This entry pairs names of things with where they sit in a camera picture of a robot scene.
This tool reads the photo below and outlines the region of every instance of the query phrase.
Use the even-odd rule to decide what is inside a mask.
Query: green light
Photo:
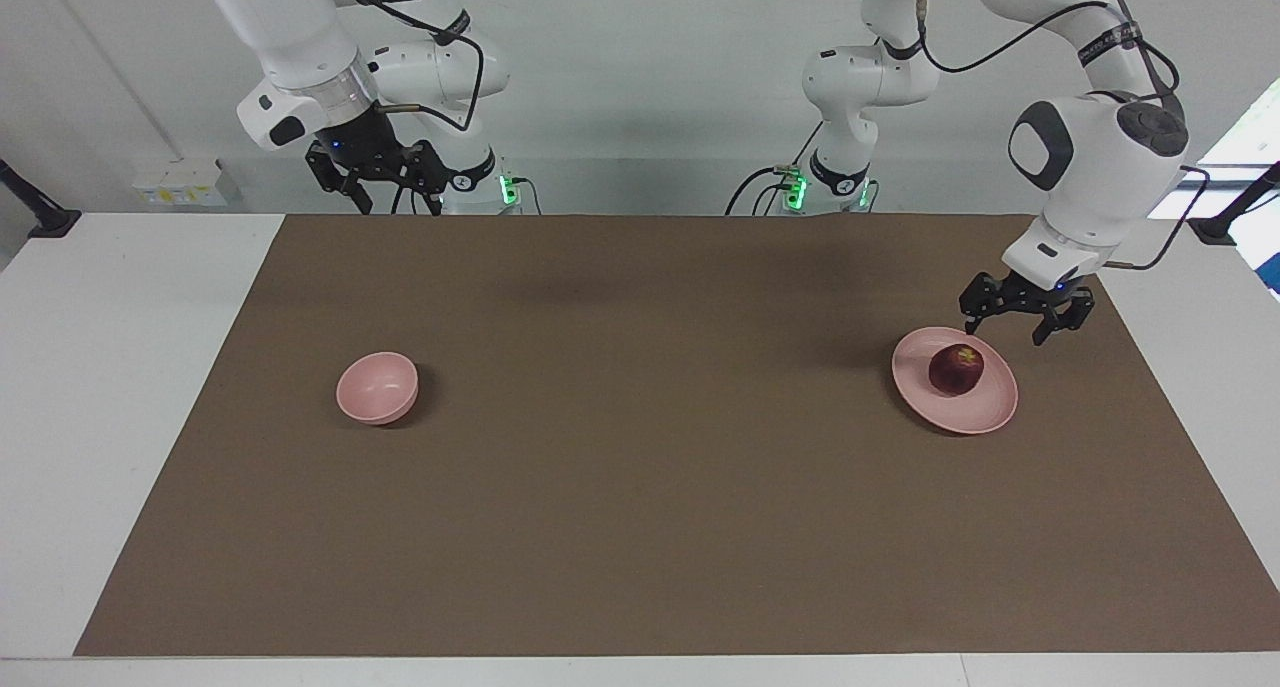
[[[498,175],[498,184],[502,186],[502,200],[507,203],[507,207],[520,201],[520,191],[512,184],[511,177]]]
[[[791,212],[801,212],[801,210],[804,210],[804,196],[808,191],[808,178],[796,175],[795,184],[791,184],[791,191],[787,193],[787,209],[790,209]]]

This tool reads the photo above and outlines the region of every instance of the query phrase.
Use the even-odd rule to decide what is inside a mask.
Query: pink bowl
[[[933,356],[951,345],[972,345],[987,365],[968,395],[948,397],[929,383]],[[1018,412],[1018,380],[1005,358],[987,342],[951,328],[924,328],[905,336],[893,351],[893,381],[920,417],[957,435],[995,432]]]
[[[338,406],[370,427],[396,422],[417,400],[417,365],[407,356],[378,353],[357,359],[338,380]]]

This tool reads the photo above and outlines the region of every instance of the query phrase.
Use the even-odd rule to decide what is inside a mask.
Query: table
[[[92,214],[68,239],[32,242],[0,276],[0,655],[14,658],[0,663],[0,682],[1001,686],[1280,677],[1280,654],[68,660],[280,223]],[[1139,262],[1167,228],[1143,225],[1120,257]],[[1280,388],[1280,304],[1233,249],[1202,248],[1192,235],[1157,271],[1108,272],[1103,281],[1276,580],[1280,452],[1268,408]]]

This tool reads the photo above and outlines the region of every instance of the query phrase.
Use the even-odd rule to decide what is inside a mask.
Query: apple
[[[947,397],[968,395],[978,386],[987,363],[972,345],[951,345],[933,354],[929,383]]]

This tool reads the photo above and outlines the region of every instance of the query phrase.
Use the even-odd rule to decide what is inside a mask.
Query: blue object
[[[1258,267],[1258,278],[1262,278],[1262,281],[1266,281],[1271,290],[1280,294],[1280,255],[1275,255],[1267,260],[1267,264]]]

